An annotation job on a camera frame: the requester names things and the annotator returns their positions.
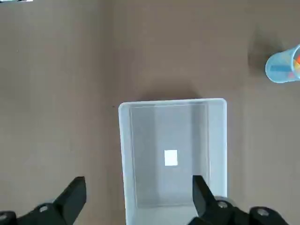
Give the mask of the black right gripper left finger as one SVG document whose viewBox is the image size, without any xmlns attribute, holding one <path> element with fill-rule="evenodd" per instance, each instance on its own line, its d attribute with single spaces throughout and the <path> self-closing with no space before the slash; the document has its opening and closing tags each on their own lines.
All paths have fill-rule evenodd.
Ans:
<svg viewBox="0 0 300 225">
<path fill-rule="evenodd" d="M 2 225 L 72 225 L 86 204 L 85 177 L 74 178 L 53 201 L 45 202 L 18 217 L 14 211 L 1 211 Z"/>
</svg>

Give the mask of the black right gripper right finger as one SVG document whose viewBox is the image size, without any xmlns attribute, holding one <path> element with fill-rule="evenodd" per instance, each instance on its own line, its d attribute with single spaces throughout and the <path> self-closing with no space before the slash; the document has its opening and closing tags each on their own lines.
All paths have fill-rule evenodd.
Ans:
<svg viewBox="0 0 300 225">
<path fill-rule="evenodd" d="M 288 225 L 271 208 L 255 206 L 245 212 L 229 201 L 216 199 L 201 175 L 192 178 L 192 195 L 197 216 L 190 225 Z"/>
</svg>

